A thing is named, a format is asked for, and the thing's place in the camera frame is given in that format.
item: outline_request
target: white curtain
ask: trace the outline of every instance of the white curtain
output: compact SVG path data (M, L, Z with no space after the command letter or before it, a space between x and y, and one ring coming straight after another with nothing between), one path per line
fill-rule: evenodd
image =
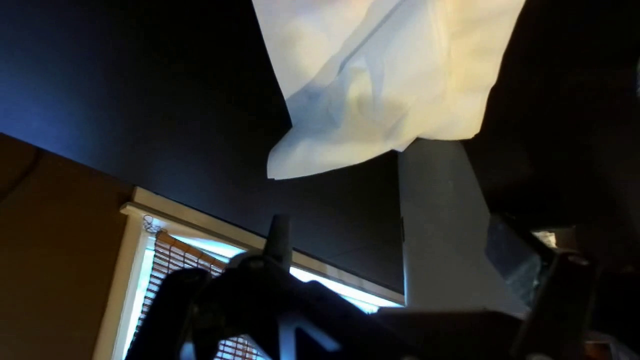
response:
M524 0L255 0L293 130L270 179L473 138Z

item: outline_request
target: black surface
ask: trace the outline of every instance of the black surface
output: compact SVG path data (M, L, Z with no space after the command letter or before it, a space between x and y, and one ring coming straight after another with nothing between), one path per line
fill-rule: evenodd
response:
M268 182L291 126L249 0L0 0L0 130L403 289L397 157Z
M576 224L608 269L640 265L639 57L639 0L529 0L467 144L492 212Z

